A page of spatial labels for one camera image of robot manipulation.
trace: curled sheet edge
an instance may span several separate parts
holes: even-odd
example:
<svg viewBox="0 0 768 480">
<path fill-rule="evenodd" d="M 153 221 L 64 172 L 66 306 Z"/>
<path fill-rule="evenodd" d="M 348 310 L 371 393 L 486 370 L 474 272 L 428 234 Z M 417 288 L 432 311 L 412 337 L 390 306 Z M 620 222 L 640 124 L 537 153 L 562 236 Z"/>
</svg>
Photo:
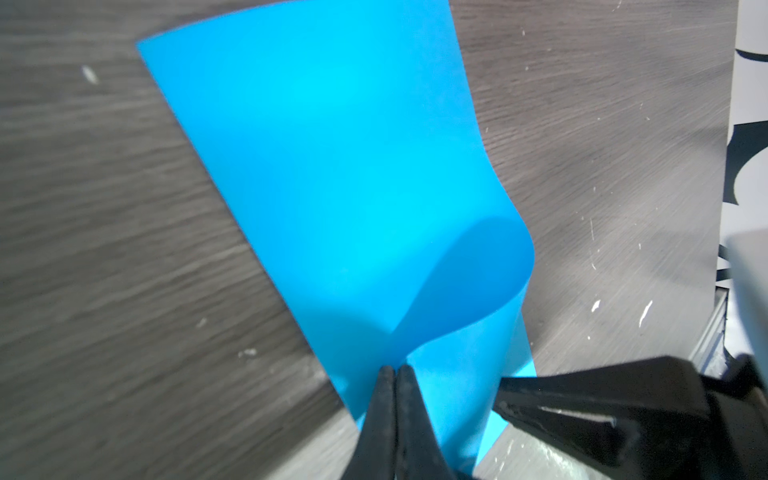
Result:
<svg viewBox="0 0 768 480">
<path fill-rule="evenodd" d="M 525 225 L 485 154 L 445 0 L 302 0 L 138 44 L 241 230 L 359 422 L 413 365 L 449 464 L 535 374 Z"/>
</svg>

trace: white paint speck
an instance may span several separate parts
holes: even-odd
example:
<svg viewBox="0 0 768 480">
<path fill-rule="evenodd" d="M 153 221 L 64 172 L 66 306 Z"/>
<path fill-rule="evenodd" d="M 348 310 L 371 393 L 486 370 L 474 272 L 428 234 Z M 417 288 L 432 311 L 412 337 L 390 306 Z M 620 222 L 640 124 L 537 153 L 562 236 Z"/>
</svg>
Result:
<svg viewBox="0 0 768 480">
<path fill-rule="evenodd" d="M 256 356 L 256 354 L 257 354 L 256 349 L 245 349 L 237 353 L 237 358 L 241 359 L 244 356 Z"/>
<path fill-rule="evenodd" d="M 90 83 L 92 85 L 98 85 L 99 84 L 98 76 L 96 75 L 96 72 L 93 71 L 93 68 L 91 68 L 91 67 L 89 67 L 87 65 L 83 65 L 81 67 L 81 70 L 83 71 L 83 76 L 85 77 L 85 79 L 88 80 L 88 83 Z"/>
<path fill-rule="evenodd" d="M 645 318 L 645 316 L 648 314 L 648 309 L 649 309 L 649 308 L 650 308 L 650 306 L 651 306 L 651 305 L 653 305 L 653 304 L 654 304 L 654 301 L 653 301 L 653 300 L 651 300 L 651 301 L 650 301 L 650 302 L 648 302 L 648 304 L 645 306 L 645 310 L 643 310 L 643 316 L 641 316 L 641 317 L 640 317 L 640 323 L 638 323 L 638 324 L 637 324 L 637 328 L 640 328 L 640 327 L 642 327 L 642 326 L 643 326 L 643 319 L 644 319 L 644 318 Z"/>
</svg>

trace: wooden surface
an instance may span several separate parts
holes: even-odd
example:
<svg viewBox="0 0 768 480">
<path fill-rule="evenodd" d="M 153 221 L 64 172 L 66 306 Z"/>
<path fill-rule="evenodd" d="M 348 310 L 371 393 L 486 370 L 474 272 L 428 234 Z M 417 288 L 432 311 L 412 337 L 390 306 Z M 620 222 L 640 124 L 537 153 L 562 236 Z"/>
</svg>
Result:
<svg viewBox="0 0 768 480">
<path fill-rule="evenodd" d="M 0 477 L 336 478 L 346 461 L 348 415 L 134 48 L 250 5 L 0 4 Z M 452 7 L 537 250 L 538 371 L 686 356 L 713 302 L 736 2 Z M 481 477 L 565 475 L 514 435 Z"/>
</svg>

